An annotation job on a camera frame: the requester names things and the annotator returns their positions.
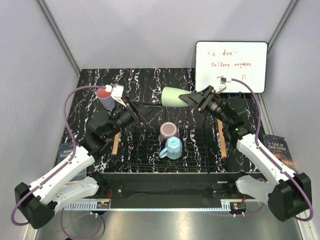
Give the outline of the green plastic cup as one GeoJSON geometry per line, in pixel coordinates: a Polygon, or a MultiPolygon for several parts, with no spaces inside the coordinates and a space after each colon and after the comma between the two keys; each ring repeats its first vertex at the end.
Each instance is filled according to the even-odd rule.
{"type": "Polygon", "coordinates": [[[161,104],[164,107],[188,107],[189,105],[182,101],[179,96],[190,93],[190,91],[184,89],[166,86],[161,93],[161,104]]]}

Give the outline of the lavender plastic cup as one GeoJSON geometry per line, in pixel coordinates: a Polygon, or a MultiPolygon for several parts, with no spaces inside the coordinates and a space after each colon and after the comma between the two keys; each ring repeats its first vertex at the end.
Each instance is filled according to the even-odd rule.
{"type": "Polygon", "coordinates": [[[113,110],[116,106],[115,100],[110,96],[107,99],[99,99],[100,103],[108,111],[113,110]]]}

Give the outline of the light blue ceramic mug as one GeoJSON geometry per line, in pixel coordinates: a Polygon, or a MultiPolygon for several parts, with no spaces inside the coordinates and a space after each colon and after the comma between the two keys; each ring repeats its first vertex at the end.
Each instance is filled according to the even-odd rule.
{"type": "Polygon", "coordinates": [[[165,142],[165,147],[159,152],[159,157],[177,160],[182,155],[182,142],[176,136],[169,137],[165,142]]]}

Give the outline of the pink plastic cup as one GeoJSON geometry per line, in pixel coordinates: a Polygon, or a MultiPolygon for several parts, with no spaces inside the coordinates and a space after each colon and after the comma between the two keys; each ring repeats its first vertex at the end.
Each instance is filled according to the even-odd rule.
{"type": "Polygon", "coordinates": [[[99,99],[107,99],[111,96],[111,92],[106,91],[104,88],[100,88],[96,91],[96,95],[99,99]]]}

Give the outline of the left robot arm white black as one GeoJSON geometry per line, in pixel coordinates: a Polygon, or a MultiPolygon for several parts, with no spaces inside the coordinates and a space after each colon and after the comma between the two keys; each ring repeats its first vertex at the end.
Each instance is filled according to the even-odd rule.
{"type": "Polygon", "coordinates": [[[38,180],[30,184],[21,182],[15,187],[17,208],[27,223],[40,229],[57,212],[82,198],[105,197],[109,182],[100,173],[90,173],[72,185],[68,183],[105,155],[120,131],[132,123],[147,124],[161,108],[161,104],[140,103],[124,97],[122,109],[115,116],[109,115],[105,109],[94,112],[87,121],[83,139],[70,155],[38,180]]]}

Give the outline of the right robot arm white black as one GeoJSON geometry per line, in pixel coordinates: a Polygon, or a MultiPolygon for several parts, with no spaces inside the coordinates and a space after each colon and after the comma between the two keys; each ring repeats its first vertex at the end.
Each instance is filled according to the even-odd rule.
{"type": "Polygon", "coordinates": [[[244,154],[263,174],[266,182],[244,174],[227,185],[228,195],[239,198],[249,195],[268,206],[281,222],[297,218],[309,210],[309,221],[314,216],[311,179],[305,173],[296,173],[279,161],[258,139],[258,134],[247,118],[246,101],[233,96],[221,99],[212,86],[200,92],[179,95],[188,106],[210,113],[223,123],[224,137],[244,154]]]}

